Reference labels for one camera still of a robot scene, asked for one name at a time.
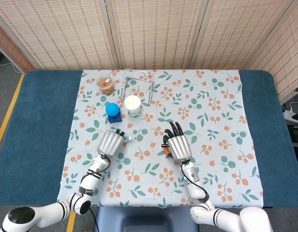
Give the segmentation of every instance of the white robotic arm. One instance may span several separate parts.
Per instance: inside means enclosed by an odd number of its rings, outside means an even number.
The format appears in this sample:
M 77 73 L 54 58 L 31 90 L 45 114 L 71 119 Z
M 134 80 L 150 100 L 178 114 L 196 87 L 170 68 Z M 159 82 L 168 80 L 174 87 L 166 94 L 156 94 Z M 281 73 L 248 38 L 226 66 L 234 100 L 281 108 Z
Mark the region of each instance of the white robotic arm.
M 0 232 L 28 232 L 33 225 L 47 227 L 66 219 L 71 211 L 85 214 L 90 206 L 93 190 L 97 187 L 101 175 L 110 166 L 110 159 L 122 144 L 124 132 L 107 130 L 100 141 L 96 156 L 87 173 L 82 177 L 79 192 L 70 194 L 64 201 L 44 207 L 21 207 L 13 209 L 6 215 Z
M 191 198 L 201 203 L 190 210 L 192 220 L 197 224 L 216 226 L 227 232 L 272 232 L 266 212 L 258 207 L 248 207 L 240 212 L 240 216 L 223 209 L 215 208 L 209 200 L 209 194 L 202 187 L 197 171 L 190 162 L 192 153 L 187 138 L 176 122 L 170 123 L 171 130 L 166 129 L 162 147 L 169 146 L 172 158 L 180 163 L 185 184 Z

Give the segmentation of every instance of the blue ball on stand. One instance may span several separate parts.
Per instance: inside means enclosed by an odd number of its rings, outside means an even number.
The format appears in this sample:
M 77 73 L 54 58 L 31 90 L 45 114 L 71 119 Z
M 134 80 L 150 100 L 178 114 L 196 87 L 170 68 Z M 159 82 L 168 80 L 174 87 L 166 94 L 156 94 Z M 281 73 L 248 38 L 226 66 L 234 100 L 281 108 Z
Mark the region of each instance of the blue ball on stand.
M 111 102 L 106 106 L 106 113 L 108 114 L 108 121 L 110 123 L 122 122 L 120 107 Z

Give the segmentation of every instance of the clear plastic container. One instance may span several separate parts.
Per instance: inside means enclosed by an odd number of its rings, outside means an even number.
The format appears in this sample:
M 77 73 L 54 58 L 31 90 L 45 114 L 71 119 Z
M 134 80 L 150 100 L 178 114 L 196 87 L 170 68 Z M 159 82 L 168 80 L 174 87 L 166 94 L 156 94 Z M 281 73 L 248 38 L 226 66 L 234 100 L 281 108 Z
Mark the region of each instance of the clear plastic container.
M 102 75 L 97 79 L 97 86 L 101 93 L 105 95 L 112 94 L 115 90 L 115 82 L 109 75 Z

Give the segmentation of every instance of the floral tablecloth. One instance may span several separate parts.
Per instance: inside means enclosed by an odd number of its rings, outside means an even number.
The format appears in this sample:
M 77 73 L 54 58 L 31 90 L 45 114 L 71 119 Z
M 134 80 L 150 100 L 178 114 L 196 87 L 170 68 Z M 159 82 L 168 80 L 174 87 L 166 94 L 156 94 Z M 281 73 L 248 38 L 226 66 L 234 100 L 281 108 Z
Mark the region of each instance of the floral tablecloth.
M 142 100 L 138 117 L 131 117 L 119 101 L 124 70 L 84 70 L 80 81 L 58 199 L 78 192 L 103 133 L 117 128 L 137 139 L 123 143 L 110 168 L 94 190 L 99 206 L 195 205 L 178 163 L 161 149 L 169 121 L 180 123 L 191 143 L 192 162 L 210 200 L 218 207 L 263 206 L 263 189 L 242 99 L 238 70 L 153 70 L 154 75 L 127 76 L 154 80 L 151 104 L 149 84 L 130 80 L 126 94 Z M 115 79 L 116 91 L 102 95 L 96 85 L 101 75 Z M 121 107 L 123 121 L 110 124 L 108 102 Z

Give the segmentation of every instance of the blue ball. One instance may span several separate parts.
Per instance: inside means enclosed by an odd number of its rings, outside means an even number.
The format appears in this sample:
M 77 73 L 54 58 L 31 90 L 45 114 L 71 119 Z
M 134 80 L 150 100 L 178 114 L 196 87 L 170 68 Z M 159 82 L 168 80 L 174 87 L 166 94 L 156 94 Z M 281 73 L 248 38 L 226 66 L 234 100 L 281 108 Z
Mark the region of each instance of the blue ball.
M 115 104 L 115 103 L 109 103 L 107 106 L 106 106 L 106 113 L 109 115 L 109 116 L 116 116 L 120 111 L 120 107 Z

